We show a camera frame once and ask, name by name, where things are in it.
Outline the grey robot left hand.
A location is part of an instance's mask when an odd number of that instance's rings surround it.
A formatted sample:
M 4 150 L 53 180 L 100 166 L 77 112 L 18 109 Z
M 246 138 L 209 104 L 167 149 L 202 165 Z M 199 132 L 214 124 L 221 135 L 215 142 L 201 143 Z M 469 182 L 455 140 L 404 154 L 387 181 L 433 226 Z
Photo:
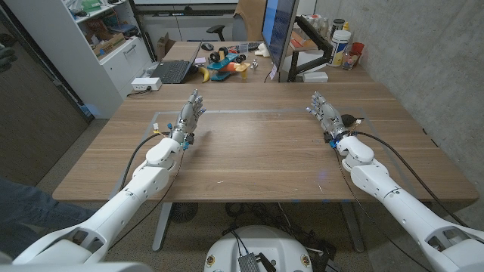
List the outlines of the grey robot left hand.
M 198 94 L 197 89 L 194 89 L 177 116 L 175 126 L 171 130 L 169 137 L 181 145 L 192 145 L 198 119 L 205 111 L 203 97 Z

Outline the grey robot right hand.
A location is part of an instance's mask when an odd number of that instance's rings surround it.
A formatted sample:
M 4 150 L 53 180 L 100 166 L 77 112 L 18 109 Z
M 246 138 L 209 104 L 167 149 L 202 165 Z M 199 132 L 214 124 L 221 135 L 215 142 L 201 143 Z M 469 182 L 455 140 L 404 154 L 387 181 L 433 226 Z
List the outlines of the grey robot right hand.
M 306 110 L 320 122 L 326 143 L 338 144 L 349 135 L 349 129 L 343 124 L 339 111 L 327 102 L 319 92 L 316 91 L 312 95 L 311 106 L 307 107 Z

